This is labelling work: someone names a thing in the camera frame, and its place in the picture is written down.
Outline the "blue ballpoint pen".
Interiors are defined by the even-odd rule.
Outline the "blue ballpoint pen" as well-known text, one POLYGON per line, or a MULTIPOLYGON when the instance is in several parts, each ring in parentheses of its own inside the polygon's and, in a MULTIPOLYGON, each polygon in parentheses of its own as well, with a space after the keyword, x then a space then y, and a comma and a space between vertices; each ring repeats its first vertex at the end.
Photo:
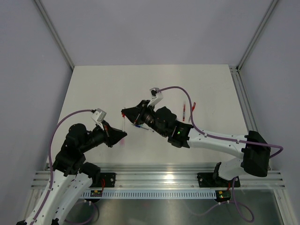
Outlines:
POLYGON ((145 130, 150 131, 150 132, 154 132, 154 130, 152 130, 152 129, 150 129, 150 128, 145 128, 145 127, 140 126, 140 125, 135 125, 135 127, 141 128, 141 129, 145 129, 145 130))

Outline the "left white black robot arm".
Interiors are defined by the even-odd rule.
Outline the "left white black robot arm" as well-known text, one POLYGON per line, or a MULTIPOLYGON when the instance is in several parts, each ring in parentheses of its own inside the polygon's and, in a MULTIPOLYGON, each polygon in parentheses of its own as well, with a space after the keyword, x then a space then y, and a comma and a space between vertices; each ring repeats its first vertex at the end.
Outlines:
POLYGON ((81 123, 69 128, 38 203, 18 224, 61 225, 84 191, 102 182, 100 167, 86 162, 85 152, 103 143, 112 147, 127 136, 125 131, 111 127, 106 121, 103 124, 92 131, 81 123))

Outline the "clear red-tipped pen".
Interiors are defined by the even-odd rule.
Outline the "clear red-tipped pen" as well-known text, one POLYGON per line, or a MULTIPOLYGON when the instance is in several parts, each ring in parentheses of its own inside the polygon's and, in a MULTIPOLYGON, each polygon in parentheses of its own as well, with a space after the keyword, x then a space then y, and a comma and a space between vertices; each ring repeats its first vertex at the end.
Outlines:
POLYGON ((125 121, 125 118, 123 118, 123 120, 122 120, 122 131, 124 131, 125 132, 125 126, 126 126, 126 121, 125 121))

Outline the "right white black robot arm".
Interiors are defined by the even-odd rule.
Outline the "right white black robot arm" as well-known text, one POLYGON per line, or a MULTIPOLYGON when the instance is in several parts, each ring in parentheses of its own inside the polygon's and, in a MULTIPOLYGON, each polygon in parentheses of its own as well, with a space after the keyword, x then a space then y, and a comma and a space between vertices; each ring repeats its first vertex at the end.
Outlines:
POLYGON ((232 136, 197 131, 195 126, 178 121, 168 108, 155 110, 147 100, 122 109, 121 113, 134 125, 146 124, 174 147, 209 149, 232 155, 233 159, 217 163, 215 167, 212 178, 219 186, 243 174, 256 177, 268 174, 270 147, 256 131, 232 136))

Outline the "red gel pen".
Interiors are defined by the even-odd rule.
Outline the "red gel pen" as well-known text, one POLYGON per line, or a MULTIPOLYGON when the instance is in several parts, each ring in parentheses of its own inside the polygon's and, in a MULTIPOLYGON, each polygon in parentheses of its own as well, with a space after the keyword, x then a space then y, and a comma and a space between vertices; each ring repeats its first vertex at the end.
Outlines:
POLYGON ((182 121, 184 122, 186 118, 186 101, 183 101, 183 112, 182 112, 182 121))

